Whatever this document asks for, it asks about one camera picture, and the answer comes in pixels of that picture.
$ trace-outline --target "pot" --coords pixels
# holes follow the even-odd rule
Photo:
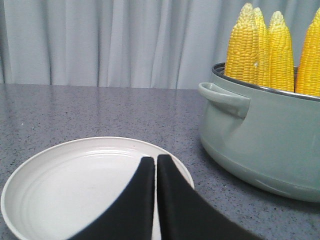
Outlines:
[[[208,101],[200,140],[238,178],[268,192],[320,203],[320,97],[276,90],[223,75],[199,93]]]

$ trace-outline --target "curtain fold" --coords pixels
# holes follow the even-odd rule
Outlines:
[[[196,89],[246,2],[283,13],[298,65],[320,0],[0,0],[0,83]]]

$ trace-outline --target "countertop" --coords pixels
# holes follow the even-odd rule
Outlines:
[[[319,240],[320,204],[292,200],[234,177],[206,153],[196,90],[0,84],[0,191],[36,153],[67,141],[116,136],[180,159],[215,209],[266,240]],[[0,239],[16,240],[0,217]]]

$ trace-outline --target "gray speckled countertop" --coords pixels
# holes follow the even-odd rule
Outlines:
[[[319,240],[320,204],[253,187],[203,149],[196,90],[0,84],[0,191],[24,161],[67,141],[117,136],[174,154],[215,209],[266,240]],[[16,240],[0,217],[0,239]]]

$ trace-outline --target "pot handle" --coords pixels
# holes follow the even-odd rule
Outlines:
[[[223,89],[212,82],[198,85],[199,93],[216,107],[244,119],[248,113],[250,98]]]

